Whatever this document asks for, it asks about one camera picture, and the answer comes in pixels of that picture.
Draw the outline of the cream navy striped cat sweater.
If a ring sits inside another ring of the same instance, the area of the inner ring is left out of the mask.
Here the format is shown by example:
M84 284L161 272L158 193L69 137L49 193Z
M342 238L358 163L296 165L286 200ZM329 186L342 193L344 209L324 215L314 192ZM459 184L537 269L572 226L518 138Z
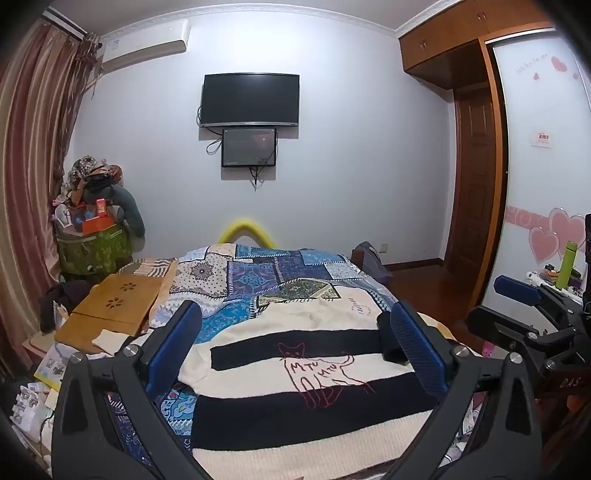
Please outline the cream navy striped cat sweater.
M436 406L401 349L385 358L367 291L235 301L202 322L179 381L191 452L215 479L342 479L396 461Z

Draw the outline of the pile of colourful clothes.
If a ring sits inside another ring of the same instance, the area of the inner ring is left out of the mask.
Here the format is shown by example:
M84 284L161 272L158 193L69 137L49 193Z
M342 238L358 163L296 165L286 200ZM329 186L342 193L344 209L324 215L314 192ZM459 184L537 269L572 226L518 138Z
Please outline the pile of colourful clothes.
M121 167L86 155L76 160L64 176L52 206L64 204L78 207L88 202L90 197L96 197L102 190L114 186L123 186Z

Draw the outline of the green water bottle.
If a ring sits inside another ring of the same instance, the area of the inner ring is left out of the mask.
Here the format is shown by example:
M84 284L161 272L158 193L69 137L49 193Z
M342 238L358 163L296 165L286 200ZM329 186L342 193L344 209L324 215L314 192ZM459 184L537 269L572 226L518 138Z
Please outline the green water bottle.
M568 283L575 263L577 250L578 245L575 242L567 242L561 268L559 270L558 277L555 283L555 287L558 290L564 290L568 287Z

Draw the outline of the brown wooden door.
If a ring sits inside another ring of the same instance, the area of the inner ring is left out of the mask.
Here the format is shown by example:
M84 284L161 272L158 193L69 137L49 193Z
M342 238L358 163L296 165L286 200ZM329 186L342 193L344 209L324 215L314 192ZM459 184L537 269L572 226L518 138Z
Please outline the brown wooden door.
M496 117L491 88L484 83L456 90L454 100L457 161L445 264L472 309L484 298L498 245Z

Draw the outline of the grey bag on floor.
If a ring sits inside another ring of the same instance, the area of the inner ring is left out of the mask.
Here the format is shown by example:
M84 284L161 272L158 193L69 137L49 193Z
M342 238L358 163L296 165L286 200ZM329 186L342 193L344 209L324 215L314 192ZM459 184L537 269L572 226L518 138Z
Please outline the grey bag on floor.
M382 263L375 247L367 241L363 241L353 248L351 261L363 273L371 276L382 285L387 285L393 278L392 273Z

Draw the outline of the wooden folding lap desk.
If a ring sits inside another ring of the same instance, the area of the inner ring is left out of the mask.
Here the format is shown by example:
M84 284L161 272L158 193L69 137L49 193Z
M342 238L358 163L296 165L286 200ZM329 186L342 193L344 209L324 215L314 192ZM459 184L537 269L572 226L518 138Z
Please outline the wooden folding lap desk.
M54 341L88 354L103 330L135 336L156 300L163 278L112 274L95 285L56 331Z

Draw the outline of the green fabric storage bin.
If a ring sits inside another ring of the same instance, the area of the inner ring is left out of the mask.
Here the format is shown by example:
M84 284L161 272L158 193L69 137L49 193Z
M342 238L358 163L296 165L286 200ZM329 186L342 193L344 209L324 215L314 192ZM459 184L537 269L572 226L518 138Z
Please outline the green fabric storage bin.
M88 235L56 230L55 241L64 277L106 277L131 258L127 230L118 223Z

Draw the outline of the blue patchwork bed quilt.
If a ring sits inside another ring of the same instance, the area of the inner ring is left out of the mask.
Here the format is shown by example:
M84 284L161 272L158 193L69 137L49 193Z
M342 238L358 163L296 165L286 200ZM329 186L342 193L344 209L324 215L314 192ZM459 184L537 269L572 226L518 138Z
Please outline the blue patchwork bed quilt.
M314 249L286 251L232 243L214 244L190 251L175 260L140 260L127 265L125 272L163 278L163 295L149 319L149 325L154 329L164 326L185 301L200 306L202 322L235 301L246 302L249 312L256 313L269 301L334 299L341 287L367 291L388 311L398 303L386 287L363 273L346 257ZM393 360L394 351L401 348L382 332L381 337L385 358ZM182 384L177 376L158 404L165 421L191 455L194 403L192 389ZM380 476L394 462L342 479Z

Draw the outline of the orange box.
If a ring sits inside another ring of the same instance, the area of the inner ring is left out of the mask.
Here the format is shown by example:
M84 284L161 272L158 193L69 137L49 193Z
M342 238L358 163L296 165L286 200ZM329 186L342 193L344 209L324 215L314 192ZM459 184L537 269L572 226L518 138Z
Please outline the orange box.
M94 204L94 216L82 222L82 233L90 235L110 228L114 223L114 217L109 214L104 198L99 198Z

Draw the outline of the wooden overhead cabinet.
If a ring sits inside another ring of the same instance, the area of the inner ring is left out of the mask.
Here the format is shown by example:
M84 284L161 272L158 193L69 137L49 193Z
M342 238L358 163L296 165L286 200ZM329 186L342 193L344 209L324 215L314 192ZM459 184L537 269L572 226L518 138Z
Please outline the wooden overhead cabinet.
M480 38L548 21L533 1L461 1L402 36L404 71L446 90L486 82Z

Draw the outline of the grey plush toy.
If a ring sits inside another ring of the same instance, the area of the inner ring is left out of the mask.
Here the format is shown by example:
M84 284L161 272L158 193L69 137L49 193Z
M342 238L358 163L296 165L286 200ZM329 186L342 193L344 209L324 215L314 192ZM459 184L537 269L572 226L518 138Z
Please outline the grey plush toy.
M131 232L138 238L144 238L145 224L131 193L117 184L110 185L107 192L107 200L122 209L122 218L127 222Z

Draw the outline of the yellow curved foam tube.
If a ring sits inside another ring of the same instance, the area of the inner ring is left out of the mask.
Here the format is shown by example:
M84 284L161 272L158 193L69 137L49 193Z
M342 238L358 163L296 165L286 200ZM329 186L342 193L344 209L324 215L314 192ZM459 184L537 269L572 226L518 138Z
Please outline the yellow curved foam tube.
M249 236L259 247L276 249L276 242L270 238L269 233L262 226L248 218L239 218L233 221L224 229L217 242L219 244L233 243L242 236Z

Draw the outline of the striped red beige curtain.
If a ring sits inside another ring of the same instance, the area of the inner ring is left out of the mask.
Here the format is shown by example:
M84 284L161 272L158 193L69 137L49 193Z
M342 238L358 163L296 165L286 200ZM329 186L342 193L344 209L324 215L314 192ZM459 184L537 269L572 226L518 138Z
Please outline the striped red beige curtain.
M56 283L50 220L64 159L99 38L78 40L38 20L1 68L1 370L31 359L23 342L40 328L37 300Z

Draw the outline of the small black wall monitor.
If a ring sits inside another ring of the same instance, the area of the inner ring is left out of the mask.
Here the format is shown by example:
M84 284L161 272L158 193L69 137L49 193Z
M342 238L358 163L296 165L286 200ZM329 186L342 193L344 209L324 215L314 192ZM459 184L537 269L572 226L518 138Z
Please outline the small black wall monitor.
M221 138L221 167L274 167L276 166L276 148L276 129L224 129Z

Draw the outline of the white wall air conditioner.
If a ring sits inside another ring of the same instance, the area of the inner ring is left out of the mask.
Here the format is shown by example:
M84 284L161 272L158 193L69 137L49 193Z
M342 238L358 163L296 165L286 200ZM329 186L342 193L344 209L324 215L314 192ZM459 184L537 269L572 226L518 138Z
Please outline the white wall air conditioner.
M111 73L144 61L184 53L190 25L186 19L142 28L105 44L101 70Z

